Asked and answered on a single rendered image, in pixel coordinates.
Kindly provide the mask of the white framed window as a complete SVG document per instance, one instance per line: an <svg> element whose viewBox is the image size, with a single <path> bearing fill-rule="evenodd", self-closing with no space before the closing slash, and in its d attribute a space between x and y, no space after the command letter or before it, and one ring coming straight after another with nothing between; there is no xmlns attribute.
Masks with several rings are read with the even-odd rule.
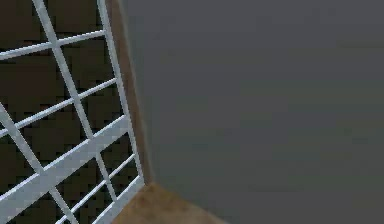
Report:
<svg viewBox="0 0 384 224"><path fill-rule="evenodd" d="M4 126L4 128L0 130L0 138L6 135L10 136L19 151L25 157L26 161L34 170L32 176L11 188L6 193L0 195L0 224L7 224L33 203L37 202L38 199L45 194L50 194L64 213L64 216L60 218L56 224L62 224L64 221L69 221L71 224L79 224L75 217L75 212L87 200L83 198L74 207L70 208L57 190L57 185L92 159L98 163L103 176L103 181L98 186L105 186L109 190L112 199L112 203L98 215L92 224L109 224L138 190L144 186L144 175L141 169L140 156L137 151L134 128L123 84L122 72L113 40L106 0L96 0L102 22L102 28L100 30L62 39L59 39L56 36L44 1L32 0L32 2L48 41L46 43L1 52L0 60L10 59L42 50L52 50L68 92L70 93L70 98L19 122L14 122L4 105L0 103L0 123ZM76 90L61 47L63 45L78 43L82 40L88 40L94 37L105 38L114 77L83 93L79 93ZM81 100L110 85L115 85L117 87L123 114L100 131L94 133L91 130ZM47 166L42 166L21 134L20 129L69 105L75 107L87 139L49 163ZM129 162L133 161L136 165L138 175L129 183L128 187L125 188L121 194L116 194L111 179L118 174L119 171L117 169L112 172L106 170L101 152L123 135L129 136L133 154L119 167L123 168Z"/></svg>

